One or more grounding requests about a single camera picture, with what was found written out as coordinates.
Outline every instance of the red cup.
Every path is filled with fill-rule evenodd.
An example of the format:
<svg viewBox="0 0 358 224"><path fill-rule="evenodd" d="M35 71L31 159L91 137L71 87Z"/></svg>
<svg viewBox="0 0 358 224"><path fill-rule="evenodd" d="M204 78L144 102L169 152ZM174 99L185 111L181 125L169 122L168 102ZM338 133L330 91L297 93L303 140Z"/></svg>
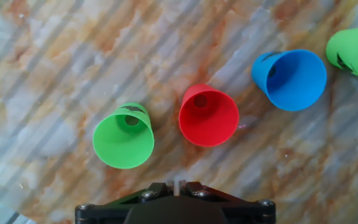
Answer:
<svg viewBox="0 0 358 224"><path fill-rule="evenodd" d="M179 112L179 127L197 146L213 147L226 142L239 124L239 110L227 94L197 84L187 89Z"/></svg>

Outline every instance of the blue cup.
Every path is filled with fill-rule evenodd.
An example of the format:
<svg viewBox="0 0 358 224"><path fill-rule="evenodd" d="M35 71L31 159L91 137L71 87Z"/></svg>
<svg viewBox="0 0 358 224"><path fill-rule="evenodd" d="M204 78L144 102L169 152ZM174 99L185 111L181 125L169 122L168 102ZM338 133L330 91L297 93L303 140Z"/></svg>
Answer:
<svg viewBox="0 0 358 224"><path fill-rule="evenodd" d="M251 74L269 100L286 111L308 108L327 84L323 61L308 50L263 54L255 61Z"/></svg>

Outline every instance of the marble table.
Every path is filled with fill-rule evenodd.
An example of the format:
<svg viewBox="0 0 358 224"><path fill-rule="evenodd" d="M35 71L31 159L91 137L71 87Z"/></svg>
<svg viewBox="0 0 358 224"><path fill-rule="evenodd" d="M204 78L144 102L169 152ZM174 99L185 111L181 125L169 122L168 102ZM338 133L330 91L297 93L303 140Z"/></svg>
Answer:
<svg viewBox="0 0 358 224"><path fill-rule="evenodd" d="M269 198L277 223L358 223L358 78L324 56L348 27L358 27L358 0L0 0L0 202L71 224L78 204L184 179ZM291 49L315 52L329 74L319 101L297 113L250 78L260 54ZM221 146L180 134L195 83L238 105L238 130ZM91 138L128 101L150 112L156 144L145 164L118 170Z"/></svg>

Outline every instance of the black plastic part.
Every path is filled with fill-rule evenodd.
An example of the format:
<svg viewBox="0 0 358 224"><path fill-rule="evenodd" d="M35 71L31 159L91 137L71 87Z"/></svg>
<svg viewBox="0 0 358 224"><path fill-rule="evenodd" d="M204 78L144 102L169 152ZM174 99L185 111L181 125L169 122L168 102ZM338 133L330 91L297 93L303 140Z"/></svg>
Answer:
<svg viewBox="0 0 358 224"><path fill-rule="evenodd" d="M151 190L152 197L142 193ZM195 192L205 190L202 196ZM247 202L229 194L189 182L173 196L173 189L164 183L152 183L148 189L105 205L87 209L75 208L75 224L160 224L160 223L276 223L276 208L258 202Z"/></svg>

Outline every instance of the plastic cup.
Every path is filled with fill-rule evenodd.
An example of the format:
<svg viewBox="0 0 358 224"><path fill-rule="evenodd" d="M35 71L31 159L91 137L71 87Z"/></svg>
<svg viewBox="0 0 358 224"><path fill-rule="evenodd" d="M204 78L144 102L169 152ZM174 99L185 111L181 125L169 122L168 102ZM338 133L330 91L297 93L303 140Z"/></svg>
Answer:
<svg viewBox="0 0 358 224"><path fill-rule="evenodd" d="M111 167L130 169L143 164L154 148L146 109L138 103L118 107L96 127L93 147L98 157Z"/></svg>
<svg viewBox="0 0 358 224"><path fill-rule="evenodd" d="M179 112L179 127L187 140L217 146L234 134L238 123L239 110L229 95L205 84L187 89Z"/></svg>
<svg viewBox="0 0 358 224"><path fill-rule="evenodd" d="M337 32L327 44L331 64L358 76L358 28Z"/></svg>
<svg viewBox="0 0 358 224"><path fill-rule="evenodd" d="M324 63L308 50L263 54L255 61L251 74L269 100L286 111L311 106L327 83Z"/></svg>

